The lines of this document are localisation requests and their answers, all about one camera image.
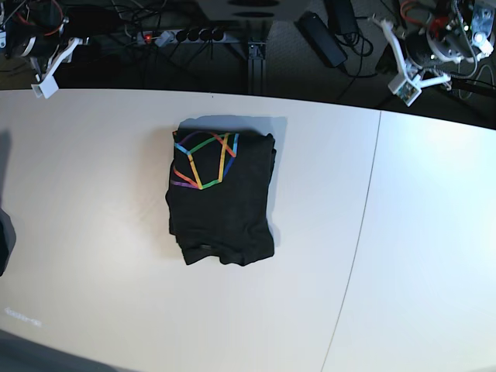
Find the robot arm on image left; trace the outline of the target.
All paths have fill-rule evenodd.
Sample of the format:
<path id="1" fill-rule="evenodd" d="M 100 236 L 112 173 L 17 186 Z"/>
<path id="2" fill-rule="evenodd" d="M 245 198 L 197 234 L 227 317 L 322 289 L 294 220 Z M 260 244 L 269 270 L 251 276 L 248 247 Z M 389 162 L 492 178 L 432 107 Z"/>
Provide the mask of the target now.
<path id="1" fill-rule="evenodd" d="M 68 23 L 60 1 L 2 1 L 1 54 L 24 60 L 44 74 L 67 44 L 63 34 Z"/>

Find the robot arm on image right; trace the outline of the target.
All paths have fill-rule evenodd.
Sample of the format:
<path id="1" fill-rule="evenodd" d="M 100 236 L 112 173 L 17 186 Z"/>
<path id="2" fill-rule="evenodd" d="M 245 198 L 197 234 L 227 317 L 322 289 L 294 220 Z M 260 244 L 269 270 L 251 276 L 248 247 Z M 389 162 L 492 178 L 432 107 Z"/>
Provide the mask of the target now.
<path id="1" fill-rule="evenodd" d="M 466 80 L 494 51 L 494 1 L 403 1 L 403 21 L 418 30 L 406 36 L 404 48 L 419 70 Z"/>

